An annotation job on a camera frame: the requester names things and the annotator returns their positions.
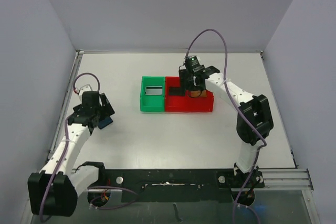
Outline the blue leather card holder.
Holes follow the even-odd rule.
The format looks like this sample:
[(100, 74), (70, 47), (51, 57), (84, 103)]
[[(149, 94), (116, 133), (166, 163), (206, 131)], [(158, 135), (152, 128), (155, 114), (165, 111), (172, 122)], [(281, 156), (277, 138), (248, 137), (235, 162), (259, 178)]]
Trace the blue leather card holder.
[(105, 119), (99, 121), (98, 128), (101, 130), (112, 123), (113, 123), (113, 119), (110, 116), (107, 116)]

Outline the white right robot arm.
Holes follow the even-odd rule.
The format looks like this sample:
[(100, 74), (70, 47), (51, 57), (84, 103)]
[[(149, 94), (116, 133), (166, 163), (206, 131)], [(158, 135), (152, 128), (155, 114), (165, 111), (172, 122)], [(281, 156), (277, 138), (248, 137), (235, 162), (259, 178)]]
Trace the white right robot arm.
[(195, 71), (179, 69), (178, 73), (184, 91), (209, 91), (237, 111), (236, 131), (242, 145), (235, 163), (234, 182), (247, 186), (253, 179), (251, 171), (256, 168), (259, 152), (267, 146), (266, 137), (274, 128), (267, 97), (244, 91), (213, 66), (200, 66)]

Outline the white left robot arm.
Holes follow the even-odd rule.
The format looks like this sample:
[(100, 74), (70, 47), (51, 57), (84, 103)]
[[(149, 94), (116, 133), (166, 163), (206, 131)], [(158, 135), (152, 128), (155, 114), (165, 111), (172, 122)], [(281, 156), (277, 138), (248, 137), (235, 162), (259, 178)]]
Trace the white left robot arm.
[(84, 162), (73, 172), (75, 162), (94, 129), (110, 125), (115, 111), (104, 93), (83, 91), (81, 103), (65, 120), (65, 135), (50, 160), (27, 181), (31, 211), (40, 216), (70, 217), (78, 197), (91, 185), (105, 185), (102, 162)]

